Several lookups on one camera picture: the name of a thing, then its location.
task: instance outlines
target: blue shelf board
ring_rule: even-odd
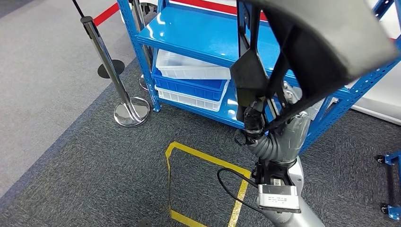
[[[258,50],[268,74],[279,55],[279,44],[269,26],[259,28]],[[230,67],[238,59],[236,16],[169,4],[136,36],[139,43],[191,58]],[[292,71],[285,80],[298,87]],[[346,87],[333,94],[349,95]]]

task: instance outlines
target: cart wheel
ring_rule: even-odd
[[[380,210],[382,211],[383,214],[388,214],[387,204],[382,205],[382,207],[380,208]]]
[[[383,155],[376,156],[376,161],[380,164],[384,164],[384,156]]]

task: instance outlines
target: yellow floor tape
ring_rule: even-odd
[[[195,150],[193,148],[187,147],[186,145],[180,144],[178,142],[172,142],[168,146],[168,148],[166,150],[167,169],[168,169],[169,203],[170,203],[170,162],[168,160],[169,160],[169,158],[171,156],[171,152],[173,151],[174,148],[180,149],[180,150],[182,150],[184,152],[187,152],[187,153],[189,153],[191,155],[194,155],[196,157],[200,157],[200,158],[202,158],[202,159],[204,159],[206,161],[209,161],[211,163],[214,163],[216,165],[233,169],[233,170],[241,173],[242,175],[246,176],[247,178],[249,178],[251,176],[251,172],[249,170],[246,170],[246,169],[241,168],[239,166],[233,165],[231,163],[228,163],[228,162],[223,161],[221,159],[218,159],[216,157],[207,155],[205,153],[202,153],[202,152],[200,152],[198,150]],[[247,186],[248,186],[248,182],[245,181],[245,180],[242,180],[241,181],[241,185],[240,185],[239,190],[238,190],[238,195],[237,195],[237,197],[240,200],[244,200]],[[228,223],[228,227],[235,227],[236,226],[237,221],[238,221],[238,216],[239,216],[239,213],[241,211],[241,206],[242,206],[242,203],[240,203],[238,201],[235,201],[233,211],[231,212],[231,218],[230,218],[230,221]],[[179,221],[179,222],[181,222],[181,223],[183,223],[183,224],[185,224],[187,226],[190,226],[190,227],[207,227],[207,226],[205,226],[205,225],[203,225],[203,224],[201,224],[201,223],[199,223],[199,222],[197,222],[195,220],[192,220],[192,219],[190,219],[190,218],[178,213],[177,211],[172,210],[170,204],[169,204],[168,207],[170,209],[170,215],[171,215],[172,219],[177,220],[177,221]]]

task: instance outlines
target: black stanchion base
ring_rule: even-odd
[[[120,75],[125,69],[124,62],[120,60],[112,60],[112,62],[115,68],[115,72],[117,73],[117,75]],[[110,79],[109,74],[107,73],[105,66],[103,64],[101,64],[99,68],[97,68],[97,74],[101,78]]]

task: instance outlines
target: blue metal shelf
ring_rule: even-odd
[[[236,128],[243,128],[243,123],[235,119],[237,102],[233,81],[229,84],[219,112],[161,99],[155,90],[151,70],[147,66],[141,47],[145,44],[223,67],[230,67],[238,58],[236,16],[175,5],[169,3],[168,0],[158,0],[157,17],[145,29],[137,32],[128,1],[117,0],[117,2],[142,73],[144,74],[154,110],[159,111],[161,108],[159,102],[164,102]],[[398,16],[401,18],[401,0],[379,0],[374,8],[374,14],[377,14],[377,17],[380,18],[391,4],[396,5]],[[398,37],[395,43],[401,50],[401,37]],[[261,51],[259,54],[262,63],[267,73],[270,74],[279,54],[279,45],[266,22],[261,22],[258,50]],[[315,142],[317,138],[333,125],[400,60],[401,56],[395,61],[389,62],[379,69],[368,73],[359,79],[351,89],[343,87],[337,90],[331,96],[339,100],[329,111],[326,111],[326,107],[330,103],[331,96],[326,98],[317,119],[315,119],[315,122],[312,123],[309,129],[302,151]],[[287,73],[285,80],[293,86],[298,85],[291,71]]]
[[[205,110],[205,109],[201,109],[201,108],[190,106],[190,105],[181,104],[181,103],[165,100],[162,98],[158,98],[158,99],[160,102],[167,103],[169,105],[173,105],[180,109],[184,109],[184,110],[190,111],[192,113],[199,114],[201,116],[210,118],[212,120],[215,120],[215,121],[218,121],[218,122],[221,122],[224,124],[228,124],[235,128],[243,129],[244,123],[237,121],[237,119],[236,119],[238,103],[237,103],[235,94],[236,94],[235,84],[234,84],[234,81],[231,80],[228,84],[227,92],[224,95],[220,110],[218,112]],[[279,105],[278,100],[275,99],[274,101],[276,102],[276,106],[277,106],[278,110],[280,110],[280,105]]]
[[[169,4],[136,35],[136,39],[141,44],[223,67],[230,67],[238,59],[236,17],[217,12]],[[260,26],[258,50],[270,74],[279,55],[279,44],[267,23]],[[292,86],[299,86],[290,70],[285,80]],[[346,87],[333,94],[337,98],[348,95]]]

